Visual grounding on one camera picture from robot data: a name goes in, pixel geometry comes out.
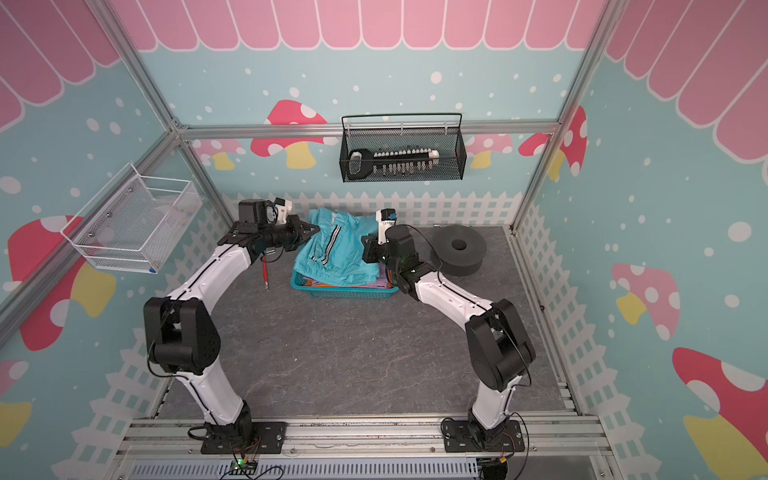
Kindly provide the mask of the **purple pants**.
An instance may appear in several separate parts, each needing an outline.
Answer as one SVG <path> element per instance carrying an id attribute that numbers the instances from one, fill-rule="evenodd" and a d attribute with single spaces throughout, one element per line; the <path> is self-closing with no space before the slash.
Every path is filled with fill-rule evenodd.
<path id="1" fill-rule="evenodd" d="M 296 271 L 292 272 L 291 285 L 296 289 L 304 290 L 387 290 L 393 288 L 393 284 L 390 282 L 388 274 L 383 267 L 379 268 L 379 276 L 373 283 L 356 286 L 335 286 L 327 283 L 322 283 L 311 277 L 306 277 Z"/>

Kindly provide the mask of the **teal pants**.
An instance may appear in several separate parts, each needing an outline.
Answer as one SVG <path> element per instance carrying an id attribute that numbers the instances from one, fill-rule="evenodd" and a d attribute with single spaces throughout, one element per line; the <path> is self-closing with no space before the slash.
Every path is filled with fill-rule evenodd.
<path id="1" fill-rule="evenodd" d="M 360 287 L 377 281 L 379 266 L 363 261 L 362 243 L 364 237 L 378 231 L 374 216 L 319 208 L 309 212 L 309 222 L 320 231 L 300 248 L 295 272 L 336 287 Z"/>

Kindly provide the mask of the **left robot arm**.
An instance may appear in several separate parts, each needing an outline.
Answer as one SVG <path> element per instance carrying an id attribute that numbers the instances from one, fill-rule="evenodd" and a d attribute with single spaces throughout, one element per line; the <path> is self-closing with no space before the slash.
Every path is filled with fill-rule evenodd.
<path id="1" fill-rule="evenodd" d="M 143 307 L 151 373 L 181 383 L 203 413 L 205 441 L 231 449 L 254 442 L 247 402 L 232 388 L 220 362 L 221 338 L 212 311 L 226 290 L 269 249 L 294 251 L 320 227 L 291 212 L 284 199 L 244 200 L 239 220 L 217 242 L 211 257 L 180 287 Z"/>

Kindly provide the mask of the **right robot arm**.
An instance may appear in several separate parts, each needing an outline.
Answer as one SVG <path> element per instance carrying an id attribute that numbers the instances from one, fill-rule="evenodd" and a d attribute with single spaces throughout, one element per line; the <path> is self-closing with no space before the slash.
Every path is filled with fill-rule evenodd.
<path id="1" fill-rule="evenodd" d="M 525 449 L 511 430 L 519 423 L 510 403 L 536 352 L 516 309 L 507 299 L 496 302 L 474 295 L 442 274 L 443 261 L 420 258 L 410 225 L 390 225 L 362 238 L 362 260 L 383 265 L 400 291 L 433 307 L 462 328 L 472 368 L 479 378 L 474 403 L 465 420 L 446 418 L 441 427 L 445 448 L 480 452 L 509 445 Z"/>

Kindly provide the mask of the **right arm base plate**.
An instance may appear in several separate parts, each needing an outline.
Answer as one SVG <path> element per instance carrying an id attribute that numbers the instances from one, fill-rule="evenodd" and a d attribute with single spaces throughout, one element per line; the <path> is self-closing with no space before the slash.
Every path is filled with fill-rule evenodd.
<path id="1" fill-rule="evenodd" d="M 444 418 L 440 423 L 444 449 L 448 453 L 524 452 L 525 435 L 520 423 L 507 420 L 490 430 L 475 420 Z"/>

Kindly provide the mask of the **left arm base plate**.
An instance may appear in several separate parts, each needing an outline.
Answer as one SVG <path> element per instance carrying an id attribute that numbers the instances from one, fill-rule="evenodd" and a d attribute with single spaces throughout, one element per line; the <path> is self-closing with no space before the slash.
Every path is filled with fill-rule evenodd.
<path id="1" fill-rule="evenodd" d="M 246 421 L 215 426 L 206 424 L 200 453 L 204 455 L 280 454 L 286 437 L 285 422 Z"/>

